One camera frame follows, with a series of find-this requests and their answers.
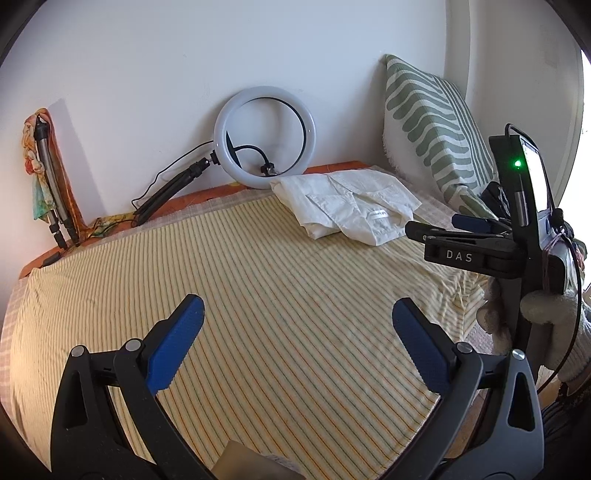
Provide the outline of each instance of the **green and white pillow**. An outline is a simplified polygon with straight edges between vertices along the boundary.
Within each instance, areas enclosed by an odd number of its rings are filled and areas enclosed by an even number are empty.
[[[464,215],[496,218],[478,197],[494,163],[466,102],[450,82],[387,58],[384,148],[413,185]]]

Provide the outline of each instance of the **hand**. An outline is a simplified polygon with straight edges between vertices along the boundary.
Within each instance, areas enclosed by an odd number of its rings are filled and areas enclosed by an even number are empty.
[[[512,345],[511,334],[504,319],[501,300],[501,286],[491,279],[485,293],[486,303],[476,312],[476,320],[486,333],[492,335],[493,353],[505,355]],[[521,299],[521,314],[531,323],[543,325],[551,323],[552,337],[550,347],[544,358],[544,365],[555,370],[568,350],[577,316],[577,295],[569,290],[564,295],[546,294],[535,291]],[[562,382],[570,382],[580,375],[591,361],[591,309],[583,303],[579,331],[563,367],[558,372]]]

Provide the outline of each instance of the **white glove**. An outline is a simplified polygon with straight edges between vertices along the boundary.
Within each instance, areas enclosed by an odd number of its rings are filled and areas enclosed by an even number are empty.
[[[486,333],[492,335],[493,353],[504,355],[511,349],[511,334],[504,320],[504,307],[501,300],[501,286],[491,279],[485,293],[487,302],[476,312],[476,320]],[[552,338],[546,352],[544,365],[555,370],[568,350],[577,316],[577,295],[569,290],[564,295],[547,294],[535,291],[521,299],[521,314],[531,323],[543,325],[552,323]],[[591,361],[591,309],[583,303],[579,331],[573,349],[558,372],[562,382],[576,378]]]

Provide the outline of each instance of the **device screen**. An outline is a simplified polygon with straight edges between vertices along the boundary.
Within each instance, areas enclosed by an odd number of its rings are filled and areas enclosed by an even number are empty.
[[[542,167],[542,159],[538,151],[523,138],[521,139],[521,145],[523,146],[527,169],[530,171],[531,186],[534,189],[535,209],[538,212],[543,212],[548,209],[548,188]]]

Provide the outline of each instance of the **striped pillow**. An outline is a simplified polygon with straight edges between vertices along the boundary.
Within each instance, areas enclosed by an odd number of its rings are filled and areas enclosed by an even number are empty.
[[[456,87],[394,55],[387,58],[384,147],[412,184],[464,215],[496,218],[478,197],[493,161]]]

